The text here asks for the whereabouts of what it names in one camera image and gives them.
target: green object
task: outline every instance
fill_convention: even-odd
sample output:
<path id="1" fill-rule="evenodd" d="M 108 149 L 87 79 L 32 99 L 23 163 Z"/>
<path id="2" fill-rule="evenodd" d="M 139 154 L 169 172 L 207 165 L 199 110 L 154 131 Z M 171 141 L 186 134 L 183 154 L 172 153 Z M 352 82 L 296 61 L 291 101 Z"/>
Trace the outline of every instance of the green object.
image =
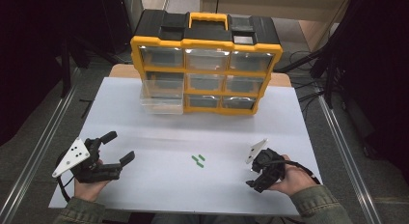
<path id="1" fill-rule="evenodd" d="M 202 161 L 205 161 L 205 158 L 204 158 L 201 154 L 199 154 L 199 158 L 200 158 Z"/>
<path id="2" fill-rule="evenodd" d="M 205 167 L 204 165 L 202 165 L 202 164 L 199 163 L 199 162 L 196 162 L 196 164 L 199 165 L 199 167 L 201 167 L 201 168 L 204 168 L 204 167 Z"/>

